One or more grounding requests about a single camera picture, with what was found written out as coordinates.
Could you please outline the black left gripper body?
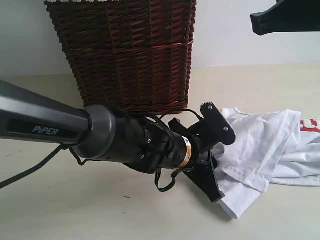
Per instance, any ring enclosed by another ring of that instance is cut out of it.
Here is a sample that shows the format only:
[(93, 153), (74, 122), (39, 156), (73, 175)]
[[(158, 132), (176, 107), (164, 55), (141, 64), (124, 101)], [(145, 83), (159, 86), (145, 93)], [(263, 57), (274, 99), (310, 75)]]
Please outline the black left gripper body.
[(178, 169), (188, 175), (213, 175), (217, 161), (212, 148), (220, 142), (220, 137), (206, 118), (201, 118), (190, 127), (185, 127), (179, 119), (168, 123), (174, 136), (173, 151), (165, 159), (166, 169)]

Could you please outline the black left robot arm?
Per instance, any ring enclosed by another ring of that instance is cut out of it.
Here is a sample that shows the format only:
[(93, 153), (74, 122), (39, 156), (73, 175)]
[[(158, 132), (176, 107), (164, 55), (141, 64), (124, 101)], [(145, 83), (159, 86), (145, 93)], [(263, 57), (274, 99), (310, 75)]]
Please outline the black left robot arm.
[(236, 135), (211, 102), (201, 105), (197, 122), (184, 127), (174, 118), (164, 123), (151, 113), (129, 113), (121, 108), (92, 105), (77, 109), (42, 95), (0, 83), (2, 139), (55, 143), (57, 148), (36, 166), (3, 181), (7, 187), (38, 171), (58, 152), (69, 150), (80, 166), (87, 162), (115, 162), (154, 175), (158, 185), (163, 169), (172, 170), (171, 190), (185, 174), (212, 202), (224, 197), (216, 180), (218, 163), (212, 148), (231, 145)]

